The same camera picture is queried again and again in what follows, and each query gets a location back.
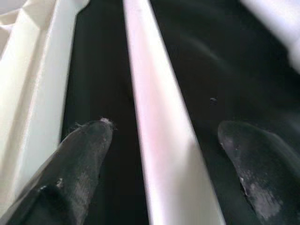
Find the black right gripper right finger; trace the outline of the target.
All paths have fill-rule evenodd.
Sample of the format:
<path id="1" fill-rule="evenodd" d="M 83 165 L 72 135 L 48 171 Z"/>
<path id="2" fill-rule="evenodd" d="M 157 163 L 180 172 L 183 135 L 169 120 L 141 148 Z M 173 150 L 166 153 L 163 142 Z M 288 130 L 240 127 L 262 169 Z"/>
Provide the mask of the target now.
<path id="1" fill-rule="evenodd" d="M 222 121 L 217 136 L 260 223 L 298 225 L 299 154 L 277 134 L 246 122 Z"/>

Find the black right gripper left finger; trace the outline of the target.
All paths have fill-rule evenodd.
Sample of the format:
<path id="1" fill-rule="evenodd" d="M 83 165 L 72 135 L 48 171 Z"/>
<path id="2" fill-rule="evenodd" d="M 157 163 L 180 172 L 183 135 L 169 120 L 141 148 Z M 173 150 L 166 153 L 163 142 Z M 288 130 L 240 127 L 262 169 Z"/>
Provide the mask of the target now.
<path id="1" fill-rule="evenodd" d="M 102 118 L 69 133 L 25 185 L 0 223 L 82 225 L 113 131 L 113 122 Z"/>

